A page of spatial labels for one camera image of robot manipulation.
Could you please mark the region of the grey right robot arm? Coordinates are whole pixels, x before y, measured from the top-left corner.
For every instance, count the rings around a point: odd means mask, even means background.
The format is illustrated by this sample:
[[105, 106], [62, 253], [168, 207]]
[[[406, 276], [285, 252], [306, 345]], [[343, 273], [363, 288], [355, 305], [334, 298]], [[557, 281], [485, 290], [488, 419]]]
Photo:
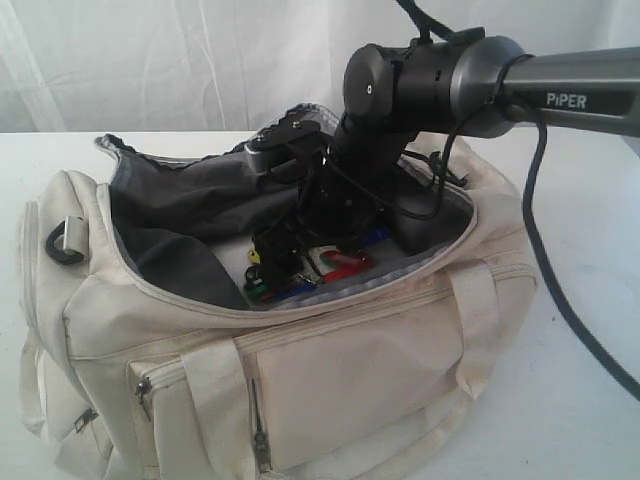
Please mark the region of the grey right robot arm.
[[293, 207], [253, 236], [262, 277], [274, 289], [304, 270], [313, 248], [355, 247], [386, 215], [411, 220], [407, 237], [425, 235], [443, 208], [451, 149], [440, 154], [426, 209], [409, 209], [399, 195], [413, 183], [398, 163], [422, 132], [496, 138], [531, 121], [637, 135], [639, 51], [534, 56], [483, 32], [405, 48], [369, 44], [348, 62], [343, 97], [332, 133], [296, 109], [250, 144], [262, 173], [297, 189]]

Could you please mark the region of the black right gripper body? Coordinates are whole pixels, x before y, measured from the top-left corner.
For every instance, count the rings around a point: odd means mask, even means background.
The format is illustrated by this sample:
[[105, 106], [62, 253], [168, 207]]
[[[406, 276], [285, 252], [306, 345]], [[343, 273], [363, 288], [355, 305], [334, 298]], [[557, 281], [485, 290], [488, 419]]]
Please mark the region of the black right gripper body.
[[300, 247], [358, 242], [386, 209], [383, 196], [368, 168], [340, 159], [308, 160], [294, 214]]

